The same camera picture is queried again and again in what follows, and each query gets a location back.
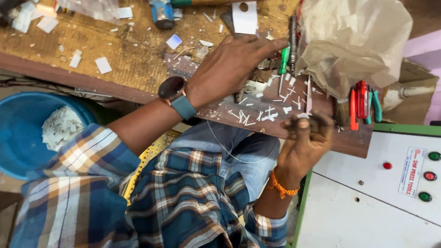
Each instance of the hand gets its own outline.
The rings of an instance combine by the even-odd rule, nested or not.
[[[293,116],[280,124],[288,130],[288,138],[280,151],[274,175],[288,190],[296,189],[298,182],[331,147],[334,121],[315,111],[310,117],[308,120]]]
[[[199,109],[240,91],[259,63],[288,46],[283,39],[244,34],[235,40],[228,35],[188,79],[187,98]]]

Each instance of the white label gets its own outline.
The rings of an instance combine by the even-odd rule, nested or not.
[[[408,148],[403,173],[401,174],[400,186],[398,187],[399,193],[415,197],[425,156],[426,149],[417,147]]]

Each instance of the shirt sleeve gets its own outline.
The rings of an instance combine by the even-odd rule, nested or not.
[[[254,213],[253,204],[249,204],[243,213],[245,229],[253,238],[268,247],[281,247],[286,244],[286,223],[288,214],[282,219],[270,219]]]
[[[111,188],[140,160],[111,129],[92,124],[47,164],[27,174],[11,247],[97,247],[124,226],[126,200]]]

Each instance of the wooden workbench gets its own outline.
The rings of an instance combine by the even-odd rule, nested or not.
[[[298,2],[299,0],[259,2],[258,32],[270,32],[275,38],[287,37],[287,21],[294,14]],[[51,5],[47,0],[41,0],[40,3]],[[169,77],[169,71],[181,71],[191,75],[196,69],[197,64],[193,62],[193,67],[185,66],[183,60],[180,66],[171,64],[168,60],[174,57],[172,54],[180,52],[184,47],[200,47],[199,40],[219,44],[229,33],[227,27],[219,33],[219,25],[224,24],[219,15],[228,9],[226,6],[185,7],[183,18],[177,21],[177,26],[170,31],[161,31],[152,23],[148,1],[124,0],[120,1],[119,5],[132,5],[134,15],[132,19],[122,19],[121,26],[80,14],[61,13],[57,18],[59,24],[49,34],[36,27],[39,19],[32,21],[27,34],[10,27],[0,29],[0,68],[72,87],[95,90],[128,101],[147,103],[156,97],[157,88]],[[217,16],[210,22],[203,13],[212,17],[214,9]],[[173,34],[177,34],[183,40],[176,51],[165,44]],[[64,46],[63,52],[59,49],[60,45]],[[83,54],[78,68],[75,69],[69,67],[69,62],[76,49],[82,50]],[[194,58],[196,50],[189,50],[185,54]],[[106,57],[113,69],[103,75],[99,73],[94,62],[101,57]],[[306,86],[302,78],[298,79],[295,90],[301,99],[306,99],[303,94]],[[302,110],[296,108],[297,105],[292,102],[298,100],[296,94],[289,96],[285,103],[273,101],[281,99],[277,96],[277,85],[278,82],[275,81],[271,87],[267,87],[263,98],[250,96],[247,103],[253,103],[252,106],[234,104],[233,98],[228,97],[220,103],[208,106],[199,116],[244,128],[237,118],[228,113],[229,110],[238,114],[239,109],[242,109],[246,114],[250,114],[250,120],[256,120],[259,110],[263,111],[269,106],[275,107],[279,116],[274,122],[256,122],[245,128],[256,132],[264,128],[266,134],[286,138],[286,132],[280,128],[279,123],[289,115],[303,112],[304,104],[302,102]],[[284,88],[282,95],[286,94],[287,89]],[[282,107],[291,105],[293,111],[286,115]],[[315,93],[313,108],[332,115],[332,100],[327,99],[325,94]],[[360,125],[360,130],[356,132],[351,132],[348,128],[343,132],[336,132],[332,150],[365,158],[372,127]]]

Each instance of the orange thread bracelet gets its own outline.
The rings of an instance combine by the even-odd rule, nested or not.
[[[294,196],[300,189],[300,186],[296,190],[286,190],[279,184],[274,175],[274,171],[271,172],[271,179],[273,180],[273,185],[269,187],[269,189],[276,188],[280,192],[280,198],[285,199],[285,194],[289,196]]]

